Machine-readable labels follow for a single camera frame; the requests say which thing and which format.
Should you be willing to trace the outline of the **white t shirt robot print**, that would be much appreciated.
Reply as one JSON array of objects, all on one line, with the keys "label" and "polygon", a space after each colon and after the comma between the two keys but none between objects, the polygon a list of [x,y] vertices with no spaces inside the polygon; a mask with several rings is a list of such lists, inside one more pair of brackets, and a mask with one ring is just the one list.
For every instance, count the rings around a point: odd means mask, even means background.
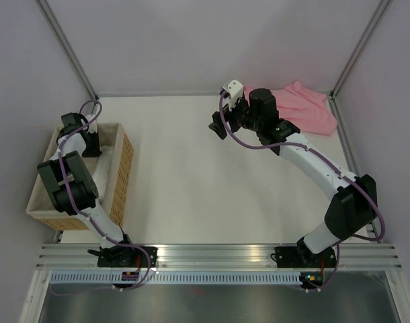
[{"label": "white t shirt robot print", "polygon": [[97,186],[98,200],[101,203],[106,192],[113,154],[113,147],[103,146],[101,148],[101,155],[97,158],[95,169],[92,173],[92,178]]}]

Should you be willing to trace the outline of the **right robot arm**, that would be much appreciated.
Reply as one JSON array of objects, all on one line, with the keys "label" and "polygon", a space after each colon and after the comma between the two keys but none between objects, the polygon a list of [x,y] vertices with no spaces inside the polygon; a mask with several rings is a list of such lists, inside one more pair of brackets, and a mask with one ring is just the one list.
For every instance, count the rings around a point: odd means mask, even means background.
[{"label": "right robot arm", "polygon": [[359,176],[333,163],[289,120],[280,117],[275,96],[269,89],[255,89],[245,95],[236,82],[220,90],[219,108],[209,129],[220,139],[246,129],[256,134],[259,145],[251,150],[269,149],[296,166],[329,199],[322,222],[296,243],[298,261],[311,266],[321,253],[339,243],[357,238],[358,232],[375,219],[378,209],[375,180]]}]

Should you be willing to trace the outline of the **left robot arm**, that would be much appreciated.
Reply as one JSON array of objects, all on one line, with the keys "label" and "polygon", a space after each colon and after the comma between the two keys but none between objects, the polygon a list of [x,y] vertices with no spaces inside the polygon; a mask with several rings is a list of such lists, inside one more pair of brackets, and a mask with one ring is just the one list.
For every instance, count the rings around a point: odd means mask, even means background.
[{"label": "left robot arm", "polygon": [[136,249],[100,205],[97,186],[83,161],[101,154],[98,134],[89,131],[92,121],[80,113],[65,114],[61,120],[56,152],[37,167],[50,202],[56,211],[80,220],[101,239],[98,251],[87,251],[98,257],[98,266],[130,266]]}]

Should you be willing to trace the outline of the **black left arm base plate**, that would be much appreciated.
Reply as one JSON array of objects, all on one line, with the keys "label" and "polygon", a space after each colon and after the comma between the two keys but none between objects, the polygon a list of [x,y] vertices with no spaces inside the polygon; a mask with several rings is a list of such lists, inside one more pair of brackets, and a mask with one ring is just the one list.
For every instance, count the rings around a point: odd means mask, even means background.
[{"label": "black left arm base plate", "polygon": [[88,250],[88,253],[97,256],[99,268],[147,268],[149,266],[147,254],[151,261],[151,267],[155,267],[158,248],[150,246],[141,246],[141,248],[144,252],[136,248],[114,246],[100,248],[97,252]]}]

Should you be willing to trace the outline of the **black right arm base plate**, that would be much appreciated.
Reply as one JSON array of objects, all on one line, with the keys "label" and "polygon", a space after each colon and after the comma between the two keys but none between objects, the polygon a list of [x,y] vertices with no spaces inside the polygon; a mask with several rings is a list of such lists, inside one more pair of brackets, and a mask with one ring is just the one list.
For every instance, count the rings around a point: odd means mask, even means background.
[{"label": "black right arm base plate", "polygon": [[270,254],[270,258],[278,268],[334,268],[336,255],[332,247],[313,254],[308,249],[302,250],[297,246],[278,246]]}]

